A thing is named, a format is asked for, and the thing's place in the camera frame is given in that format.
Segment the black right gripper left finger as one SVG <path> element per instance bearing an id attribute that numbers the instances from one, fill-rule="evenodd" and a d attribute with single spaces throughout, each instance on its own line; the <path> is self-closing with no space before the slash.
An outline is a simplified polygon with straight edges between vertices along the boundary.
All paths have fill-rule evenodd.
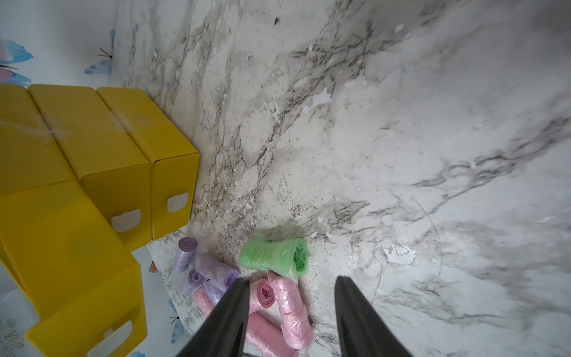
<path id="1" fill-rule="evenodd" d="M 180 356 L 241 356 L 248 326 L 250 282 L 239 278 L 216 305 Z"/>

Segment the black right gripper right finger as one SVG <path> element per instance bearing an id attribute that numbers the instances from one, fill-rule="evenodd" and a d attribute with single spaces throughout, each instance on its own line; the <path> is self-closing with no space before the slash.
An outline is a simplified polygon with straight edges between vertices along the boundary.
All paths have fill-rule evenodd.
<path id="1" fill-rule="evenodd" d="M 335 311 L 342 356 L 412 357 L 351 278 L 336 279 Z"/>

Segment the green roll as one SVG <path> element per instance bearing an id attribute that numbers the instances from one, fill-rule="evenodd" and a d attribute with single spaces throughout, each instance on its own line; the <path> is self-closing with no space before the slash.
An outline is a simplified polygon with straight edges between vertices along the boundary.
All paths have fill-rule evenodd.
<path id="1" fill-rule="evenodd" d="M 297 282 L 308 272 L 309 248 L 302 238 L 252 239 L 243 246 L 238 265 L 244 269 L 272 271 Z"/>

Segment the yellow three-drawer box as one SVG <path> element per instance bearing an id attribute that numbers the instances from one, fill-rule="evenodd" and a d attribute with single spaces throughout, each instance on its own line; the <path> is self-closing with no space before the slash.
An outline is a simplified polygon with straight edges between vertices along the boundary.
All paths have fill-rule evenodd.
<path id="1" fill-rule="evenodd" d="M 188 223 L 199 151 L 140 89 L 1 86 L 1 263 L 44 356 L 147 337 L 133 251 Z"/>

